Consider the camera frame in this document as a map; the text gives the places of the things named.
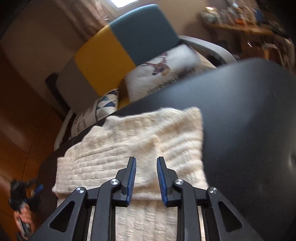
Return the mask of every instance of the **gray armrest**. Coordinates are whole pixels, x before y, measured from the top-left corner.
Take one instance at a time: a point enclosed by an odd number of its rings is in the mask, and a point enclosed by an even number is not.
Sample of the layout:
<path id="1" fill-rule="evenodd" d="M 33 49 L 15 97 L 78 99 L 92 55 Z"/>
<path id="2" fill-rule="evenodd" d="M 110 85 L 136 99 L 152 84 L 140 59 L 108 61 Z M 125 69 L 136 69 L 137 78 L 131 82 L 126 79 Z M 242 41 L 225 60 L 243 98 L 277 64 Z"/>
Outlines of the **gray armrest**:
<path id="1" fill-rule="evenodd" d="M 61 142 L 63 140 L 63 137 L 65 135 L 66 132 L 66 128 L 69 124 L 69 121 L 71 120 L 72 116 L 73 116 L 73 110 L 69 110 L 66 118 L 64 119 L 64 122 L 59 130 L 59 133 L 57 134 L 56 140 L 54 142 L 54 151 L 56 151 L 57 149 L 59 149 Z"/>
<path id="2" fill-rule="evenodd" d="M 208 54 L 214 56 L 222 64 L 237 62 L 230 52 L 219 45 L 184 35 L 179 36 L 179 38 L 194 49 L 205 51 Z"/>

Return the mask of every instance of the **black leather seat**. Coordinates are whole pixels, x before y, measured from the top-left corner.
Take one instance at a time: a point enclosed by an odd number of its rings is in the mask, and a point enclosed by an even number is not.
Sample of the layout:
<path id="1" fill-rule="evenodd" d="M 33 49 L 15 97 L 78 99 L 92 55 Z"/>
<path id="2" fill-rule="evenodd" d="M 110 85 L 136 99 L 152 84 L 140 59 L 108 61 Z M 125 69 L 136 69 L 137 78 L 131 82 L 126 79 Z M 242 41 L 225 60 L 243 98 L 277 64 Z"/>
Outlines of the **black leather seat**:
<path id="1" fill-rule="evenodd" d="M 200 108 L 203 115 L 203 162 L 209 185 L 217 187 L 264 240 L 293 240 L 296 78 L 272 62 L 241 61 L 178 81 L 114 115 L 191 106 Z M 57 157 L 89 130 L 67 142 L 41 165 L 39 181 L 47 189 L 42 206 L 48 213 L 43 213 L 44 218 L 55 208 L 56 199 L 50 190 Z"/>

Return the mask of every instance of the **white pillow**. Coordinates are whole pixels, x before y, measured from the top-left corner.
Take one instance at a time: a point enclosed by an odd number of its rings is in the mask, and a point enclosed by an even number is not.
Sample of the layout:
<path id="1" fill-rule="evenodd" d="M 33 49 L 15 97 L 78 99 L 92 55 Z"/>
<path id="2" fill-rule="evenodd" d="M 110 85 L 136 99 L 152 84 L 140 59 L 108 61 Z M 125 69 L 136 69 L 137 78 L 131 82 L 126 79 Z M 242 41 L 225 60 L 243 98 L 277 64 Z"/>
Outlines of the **white pillow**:
<path id="1" fill-rule="evenodd" d="M 117 107 L 118 89 L 113 89 L 98 98 L 93 106 L 76 116 L 71 128 L 71 137 L 77 136 L 87 127 L 112 114 L 117 110 Z"/>
<path id="2" fill-rule="evenodd" d="M 204 56 L 181 44 L 137 66 L 126 75 L 129 101 L 141 99 L 190 74 L 215 68 Z"/>

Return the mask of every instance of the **curtain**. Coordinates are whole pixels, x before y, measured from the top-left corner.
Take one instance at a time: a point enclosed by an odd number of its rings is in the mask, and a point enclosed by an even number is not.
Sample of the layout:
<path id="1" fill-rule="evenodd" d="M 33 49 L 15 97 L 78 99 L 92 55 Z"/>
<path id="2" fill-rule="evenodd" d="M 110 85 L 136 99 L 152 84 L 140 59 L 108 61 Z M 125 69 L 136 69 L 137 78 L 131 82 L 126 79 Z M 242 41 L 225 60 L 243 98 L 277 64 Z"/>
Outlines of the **curtain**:
<path id="1" fill-rule="evenodd" d="M 108 24 L 100 0 L 54 0 L 79 34 L 89 40 Z"/>

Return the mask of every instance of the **person's hand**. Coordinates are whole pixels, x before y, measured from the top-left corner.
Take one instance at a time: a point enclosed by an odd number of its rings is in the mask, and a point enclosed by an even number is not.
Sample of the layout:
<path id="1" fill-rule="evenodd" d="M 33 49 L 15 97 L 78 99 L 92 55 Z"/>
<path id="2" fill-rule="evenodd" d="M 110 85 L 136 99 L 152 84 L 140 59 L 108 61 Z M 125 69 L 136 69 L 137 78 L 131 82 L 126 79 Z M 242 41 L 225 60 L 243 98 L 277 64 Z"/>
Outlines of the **person's hand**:
<path id="1" fill-rule="evenodd" d="M 24 222 L 24 223 L 28 223 L 30 224 L 30 228 L 31 228 L 31 232 L 34 233 L 35 232 L 35 224 L 32 220 L 32 216 L 31 216 L 31 211 L 30 211 L 30 207 L 28 204 L 25 204 L 24 207 L 21 209 L 20 213 L 15 211 L 14 212 L 14 218 L 15 218 L 15 222 L 17 224 L 18 229 L 21 231 L 22 227 L 20 226 L 20 219 Z"/>

